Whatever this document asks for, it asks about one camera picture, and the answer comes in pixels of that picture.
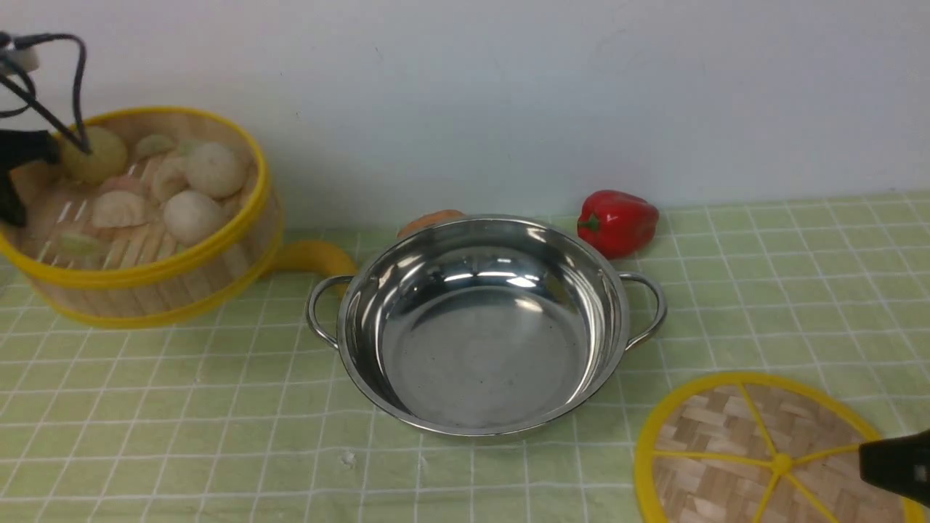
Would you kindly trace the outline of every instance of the stainless steel pot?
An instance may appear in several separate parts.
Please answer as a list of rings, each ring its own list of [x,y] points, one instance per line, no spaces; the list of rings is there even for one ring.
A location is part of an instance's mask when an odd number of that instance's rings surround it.
[[[635,336],[621,280],[657,298],[652,324]],[[346,283],[333,336],[315,305]],[[508,435],[559,418],[597,392],[665,315],[652,279],[618,274],[575,237],[511,216],[421,229],[359,275],[324,280],[307,300],[311,327],[368,399],[450,436]]]

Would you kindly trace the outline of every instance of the black cable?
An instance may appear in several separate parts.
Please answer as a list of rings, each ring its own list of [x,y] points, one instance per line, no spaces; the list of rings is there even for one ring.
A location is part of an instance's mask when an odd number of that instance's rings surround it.
[[[81,115],[81,84],[84,81],[84,68],[87,61],[87,48],[84,45],[84,41],[78,38],[73,34],[29,34],[26,36],[16,36],[13,38],[13,46],[16,49],[23,50],[28,49],[29,47],[38,46],[39,44],[44,44],[46,42],[54,42],[59,40],[71,40],[77,44],[77,67],[74,70],[74,82],[72,84],[72,111],[74,114],[74,127],[77,130],[77,136],[71,132],[61,121],[52,114],[42,103],[39,102],[34,96],[34,93],[24,91],[20,86],[17,86],[11,80],[0,75],[0,85],[3,85],[7,89],[13,92],[26,102],[29,107],[35,109],[37,113],[42,115],[46,121],[52,125],[61,136],[65,137],[68,141],[73,143],[81,152],[90,154],[90,143],[87,139],[87,131],[84,126],[84,117]]]
[[[0,51],[0,62],[3,62],[4,67],[7,67],[10,71],[12,71],[16,76],[20,78],[20,81],[26,87],[26,91],[30,94],[30,96],[35,98],[35,84],[33,83],[32,78],[29,77],[29,74],[26,73],[26,70],[21,68],[20,65],[16,63],[15,61],[7,58],[6,55],[2,54],[2,51]],[[10,109],[7,111],[0,111],[0,118],[10,118],[12,116],[18,116],[20,114],[25,113],[26,111],[29,111],[28,103],[23,105],[19,109]]]

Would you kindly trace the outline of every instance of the red bell pepper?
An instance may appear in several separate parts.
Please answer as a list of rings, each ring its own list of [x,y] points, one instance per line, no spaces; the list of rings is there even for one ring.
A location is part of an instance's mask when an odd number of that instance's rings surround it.
[[[620,191],[598,191],[584,201],[578,236],[605,258],[625,258],[648,245],[656,235],[658,209]]]

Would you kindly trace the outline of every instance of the pepper stem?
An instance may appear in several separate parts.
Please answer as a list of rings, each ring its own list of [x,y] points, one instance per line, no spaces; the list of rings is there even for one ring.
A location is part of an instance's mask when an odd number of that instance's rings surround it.
[[[597,215],[592,213],[591,217],[587,221],[579,221],[578,227],[584,227],[586,229],[591,229],[595,233],[598,229],[601,228],[601,221],[597,219]]]

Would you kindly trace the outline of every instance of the bamboo steamer lid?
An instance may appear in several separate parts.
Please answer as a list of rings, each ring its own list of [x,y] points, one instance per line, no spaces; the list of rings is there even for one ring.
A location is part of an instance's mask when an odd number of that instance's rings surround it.
[[[829,396],[778,376],[712,375],[647,420],[635,481],[648,523],[923,523],[917,503],[859,478],[878,433]]]

